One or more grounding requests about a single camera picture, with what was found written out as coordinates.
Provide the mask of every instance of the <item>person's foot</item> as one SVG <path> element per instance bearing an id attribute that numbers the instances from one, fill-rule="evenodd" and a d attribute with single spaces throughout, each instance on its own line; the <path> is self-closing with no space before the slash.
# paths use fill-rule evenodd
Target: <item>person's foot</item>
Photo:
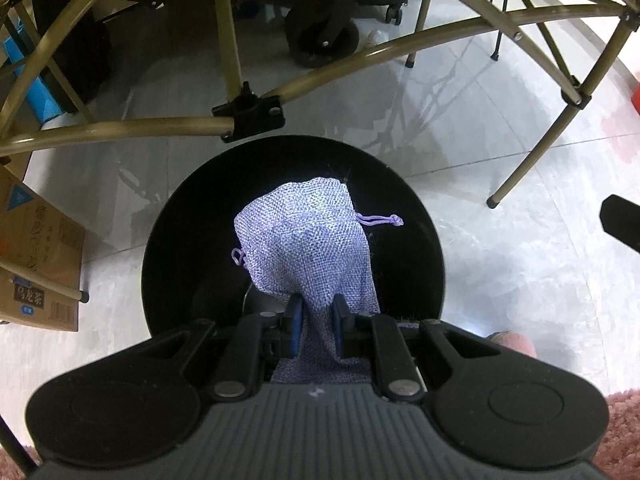
<path id="1" fill-rule="evenodd" d="M 538 357 L 531 339 L 519 332 L 512 332 L 511 330 L 496 332 L 487 337 L 487 339 L 492 343 L 498 343 L 498 345 L 505 346 L 529 357 Z"/>

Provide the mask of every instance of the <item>cardboard box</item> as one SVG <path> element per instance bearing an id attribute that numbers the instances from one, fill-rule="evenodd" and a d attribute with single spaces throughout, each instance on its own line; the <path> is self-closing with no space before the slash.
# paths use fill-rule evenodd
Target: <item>cardboard box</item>
<path id="1" fill-rule="evenodd" d="M 0 167 L 0 255 L 78 288 L 84 228 Z M 0 319 L 78 331 L 78 302 L 0 269 Z"/>

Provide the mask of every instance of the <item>black round bowl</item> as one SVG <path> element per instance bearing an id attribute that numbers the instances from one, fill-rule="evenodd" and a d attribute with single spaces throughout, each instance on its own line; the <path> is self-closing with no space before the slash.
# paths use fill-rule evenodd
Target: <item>black round bowl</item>
<path id="1" fill-rule="evenodd" d="M 199 318 L 234 325 L 251 280 L 230 253 L 235 216 L 281 184 L 316 176 L 345 183 L 363 215 L 397 214 L 404 226 L 363 227 L 380 309 L 396 319 L 438 318 L 442 249 L 427 211 L 404 180 L 375 157 L 336 140 L 278 136 L 212 158 L 171 196 L 146 245 L 142 300 L 157 335 Z"/>

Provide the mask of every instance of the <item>purple drawstring bag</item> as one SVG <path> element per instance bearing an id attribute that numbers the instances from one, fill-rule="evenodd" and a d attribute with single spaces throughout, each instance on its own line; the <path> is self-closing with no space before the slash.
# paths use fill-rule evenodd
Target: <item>purple drawstring bag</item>
<path id="1" fill-rule="evenodd" d="M 299 293 L 306 303 L 298 356 L 281 359 L 273 381 L 369 380 L 367 360 L 337 357 L 330 305 L 342 294 L 351 312 L 380 312 L 361 224 L 382 223 L 402 225 L 402 219 L 359 215 L 347 186 L 334 178 L 283 184 L 236 216 L 241 249 L 232 251 L 233 261 L 245 266 L 258 290 L 282 303 Z"/>

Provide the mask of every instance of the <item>black wheel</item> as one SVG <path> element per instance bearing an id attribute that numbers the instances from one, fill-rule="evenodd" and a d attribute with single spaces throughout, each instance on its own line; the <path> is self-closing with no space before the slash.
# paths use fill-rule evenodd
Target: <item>black wheel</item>
<path id="1" fill-rule="evenodd" d="M 396 9 L 393 6 L 386 8 L 385 23 L 391 23 L 396 18 Z"/>
<path id="2" fill-rule="evenodd" d="M 318 37 L 326 21 L 312 23 L 297 38 L 287 38 L 291 57 L 305 68 L 319 68 L 353 54 L 360 42 L 358 27 L 348 21 L 330 46 L 319 44 Z"/>

